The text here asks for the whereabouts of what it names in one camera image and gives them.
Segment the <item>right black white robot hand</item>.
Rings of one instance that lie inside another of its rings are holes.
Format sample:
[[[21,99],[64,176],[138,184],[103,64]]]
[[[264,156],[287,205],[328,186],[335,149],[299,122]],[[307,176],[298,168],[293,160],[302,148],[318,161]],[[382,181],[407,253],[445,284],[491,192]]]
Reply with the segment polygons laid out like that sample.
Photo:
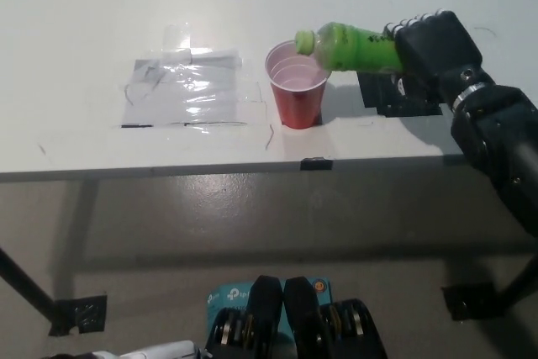
[[[403,72],[425,87],[428,99],[452,106],[468,87],[493,82],[477,45],[450,10],[386,24],[382,33],[394,41]]]

